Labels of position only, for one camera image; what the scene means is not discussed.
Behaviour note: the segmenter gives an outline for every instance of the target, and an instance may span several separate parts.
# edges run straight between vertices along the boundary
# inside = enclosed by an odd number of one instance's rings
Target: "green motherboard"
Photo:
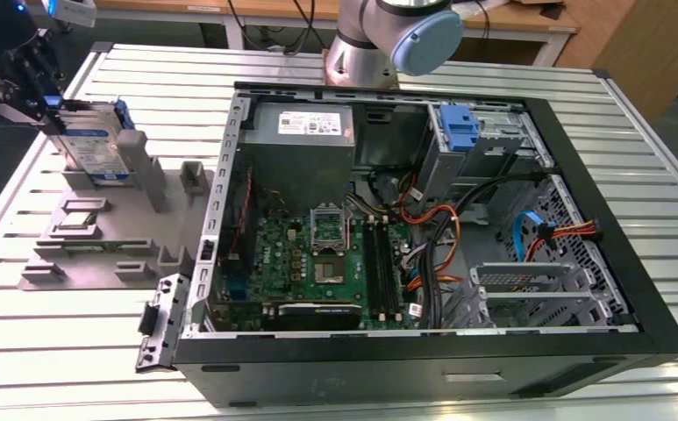
[[[231,295],[229,320],[233,331],[260,331],[263,303],[344,303],[361,307],[359,329],[409,328],[405,315],[380,316],[369,311],[365,277],[364,222],[351,219],[345,251],[323,253],[311,249],[309,218],[263,218],[255,235],[253,270],[249,276],[226,276]],[[345,226],[337,219],[316,219],[315,239],[341,238]],[[397,256],[407,242],[404,225],[385,225],[387,252]],[[392,294],[401,303],[399,272],[393,269]]]

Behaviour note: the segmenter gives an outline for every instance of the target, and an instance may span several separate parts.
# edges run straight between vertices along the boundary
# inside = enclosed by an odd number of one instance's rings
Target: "slotted aluminum surface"
[[[213,168],[232,82],[320,83],[321,74],[317,55],[116,45],[90,54],[69,93],[120,95],[165,168],[188,159]],[[401,76],[400,86],[549,100],[678,321],[678,163],[611,83],[585,70],[449,63]],[[61,167],[40,136],[0,196],[0,419],[319,419],[336,410],[355,419],[678,419],[678,361],[545,401],[214,410],[178,373],[133,374],[150,290],[14,288],[64,188]]]

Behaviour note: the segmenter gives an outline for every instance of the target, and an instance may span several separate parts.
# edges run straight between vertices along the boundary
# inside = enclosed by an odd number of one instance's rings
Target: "desk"
[[[299,0],[309,15],[311,1]],[[42,14],[40,0],[28,0]],[[244,49],[243,35],[225,0],[96,0],[98,18],[160,20],[218,24],[225,28],[226,45]],[[336,29],[339,0],[316,0],[315,20],[319,29]],[[304,20],[291,0],[232,0],[243,25],[304,27]],[[489,39],[543,43],[532,66],[551,67],[577,23],[563,11],[557,20],[544,18],[539,7],[508,3],[489,12]],[[484,18],[479,14],[463,21],[464,37],[481,38]]]
[[[309,0],[299,0],[304,13],[309,15]],[[315,21],[320,29],[336,29],[339,0],[316,0]],[[232,0],[233,9],[244,25],[304,27],[304,19],[289,0]],[[563,11],[559,19],[544,18],[539,7],[508,3],[489,13],[489,39],[513,39],[543,43],[532,66],[551,67],[559,57],[569,34],[579,30],[577,23]],[[463,21],[465,38],[481,38],[483,14]],[[243,48],[243,37],[231,39],[229,48]]]
[[[89,54],[65,97],[120,96],[160,165],[214,169],[233,81],[317,84],[321,76],[317,54],[116,45]],[[613,83],[588,70],[452,62],[399,79],[401,89],[548,100],[678,322],[678,161]],[[133,373],[150,290],[14,288],[61,199],[62,166],[40,135],[0,195],[0,420],[678,420],[678,361],[560,399],[214,410],[180,373]]]

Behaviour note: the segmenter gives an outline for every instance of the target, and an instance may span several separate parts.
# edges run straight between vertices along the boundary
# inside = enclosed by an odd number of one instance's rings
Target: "ram slot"
[[[375,256],[375,224],[372,222],[365,222],[361,227],[361,246],[364,250],[367,304],[369,315],[376,318],[380,313],[380,300],[377,292],[377,258]]]
[[[375,230],[375,247],[377,253],[377,277],[381,290],[383,307],[387,315],[392,317],[397,313],[397,290],[393,277],[393,260],[391,245],[387,237],[387,224],[381,224]]]

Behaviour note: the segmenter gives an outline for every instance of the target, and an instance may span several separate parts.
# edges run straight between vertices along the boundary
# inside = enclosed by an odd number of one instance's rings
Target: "floor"
[[[53,28],[48,20],[37,18],[37,21],[41,27]],[[289,44],[296,39],[299,31],[287,28],[280,32],[267,33],[281,44]],[[256,28],[248,28],[248,34],[253,42],[260,44],[259,47],[267,45],[264,36]],[[320,37],[329,43],[331,35],[327,31],[320,31]],[[97,22],[93,29],[74,27],[69,34],[56,36],[53,39],[66,81],[70,80],[92,43],[102,40],[161,46],[225,47],[224,30],[217,25],[166,22],[133,22],[133,25],[126,25],[124,21],[105,19]],[[309,53],[320,51],[320,44],[312,37],[305,42],[303,51]],[[678,158],[678,99],[653,128]],[[34,131],[28,126],[13,126],[0,118],[0,190],[32,143],[33,136]]]

